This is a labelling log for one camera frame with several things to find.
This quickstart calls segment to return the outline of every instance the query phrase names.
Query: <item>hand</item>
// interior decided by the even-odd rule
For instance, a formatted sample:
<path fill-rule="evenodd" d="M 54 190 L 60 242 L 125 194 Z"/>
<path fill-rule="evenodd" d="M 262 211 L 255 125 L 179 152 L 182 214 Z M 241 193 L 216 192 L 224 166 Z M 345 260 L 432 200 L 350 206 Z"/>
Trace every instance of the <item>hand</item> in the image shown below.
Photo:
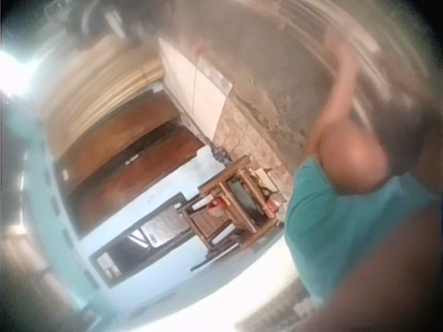
<path fill-rule="evenodd" d="M 332 55 L 338 67 L 356 64 L 354 51 L 337 31 L 327 29 L 324 45 L 325 50 Z"/>

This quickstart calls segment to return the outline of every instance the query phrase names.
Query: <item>teal shirt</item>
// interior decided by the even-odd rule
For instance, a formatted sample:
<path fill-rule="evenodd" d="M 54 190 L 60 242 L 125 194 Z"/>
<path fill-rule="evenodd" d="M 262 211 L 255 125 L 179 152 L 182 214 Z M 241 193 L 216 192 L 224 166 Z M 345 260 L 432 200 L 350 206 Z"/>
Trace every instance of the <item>teal shirt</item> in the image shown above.
<path fill-rule="evenodd" d="M 300 278 L 323 303 L 349 271 L 407 216 L 436 199 L 410 174 L 367 195 L 340 195 L 311 157 L 298 169 L 285 237 Z"/>

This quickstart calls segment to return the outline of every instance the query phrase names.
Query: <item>window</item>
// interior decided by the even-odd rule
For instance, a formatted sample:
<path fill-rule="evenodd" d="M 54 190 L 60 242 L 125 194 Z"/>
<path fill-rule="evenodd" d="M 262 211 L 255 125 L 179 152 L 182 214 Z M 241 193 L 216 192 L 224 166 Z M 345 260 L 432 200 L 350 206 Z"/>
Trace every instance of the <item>window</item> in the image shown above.
<path fill-rule="evenodd" d="M 91 259 L 113 286 L 152 264 L 188 240 L 193 233 L 173 202 L 140 220 Z"/>

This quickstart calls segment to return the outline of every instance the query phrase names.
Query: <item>dark window frame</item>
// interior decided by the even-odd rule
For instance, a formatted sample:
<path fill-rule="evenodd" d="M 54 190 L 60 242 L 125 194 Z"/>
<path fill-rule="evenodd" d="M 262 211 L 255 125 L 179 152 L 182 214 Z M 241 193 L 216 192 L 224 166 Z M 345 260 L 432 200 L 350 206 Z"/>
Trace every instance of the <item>dark window frame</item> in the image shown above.
<path fill-rule="evenodd" d="M 108 287 L 112 288 L 125 280 L 129 279 L 130 277 L 136 275 L 137 273 L 141 272 L 142 270 L 146 269 L 151 264 L 155 263 L 159 259 L 163 258 L 167 254 L 169 254 L 174 249 L 178 248 L 191 238 L 195 236 L 192 229 L 189 227 L 185 232 L 182 232 L 180 235 L 177 235 L 176 238 L 171 240 L 169 243 L 164 244 L 163 246 L 159 247 L 158 250 L 150 257 L 148 257 L 143 263 L 134 266 L 129 272 L 123 274 L 115 280 L 110 280 L 104 270 L 100 267 L 100 265 L 97 262 L 97 258 L 99 258 L 101 255 L 103 255 L 105 252 L 109 250 L 110 247 L 112 247 L 115 243 L 118 243 L 121 239 L 126 238 L 129 234 L 131 234 L 133 231 L 139 229 L 143 224 L 147 223 L 149 220 L 153 219 L 158 214 L 164 212 L 168 208 L 174 206 L 175 204 L 180 203 L 181 205 L 186 203 L 185 196 L 180 192 L 177 195 L 173 196 L 172 198 L 168 199 L 165 203 L 160 205 L 158 208 L 156 208 L 151 213 L 147 214 L 143 218 L 141 218 L 139 221 L 135 222 L 131 227 L 127 228 L 123 232 L 121 232 L 119 235 L 117 235 L 114 239 L 106 243 L 103 247 L 95 251 L 92 255 L 89 256 L 89 261 L 92 263 L 93 267 L 98 271 L 98 274 L 102 277 L 102 279 L 105 281 L 106 285 Z"/>

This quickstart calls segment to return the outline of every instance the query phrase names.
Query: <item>cloth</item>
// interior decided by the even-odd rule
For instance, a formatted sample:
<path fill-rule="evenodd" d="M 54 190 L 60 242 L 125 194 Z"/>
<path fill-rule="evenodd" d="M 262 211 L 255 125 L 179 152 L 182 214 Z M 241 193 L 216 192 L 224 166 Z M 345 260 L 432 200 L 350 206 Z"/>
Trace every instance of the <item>cloth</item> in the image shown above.
<path fill-rule="evenodd" d="M 395 226 L 435 199 L 410 174 L 371 194 L 340 195 L 318 161 L 307 159 L 295 175 L 285 238 L 313 300 L 327 300 Z"/>

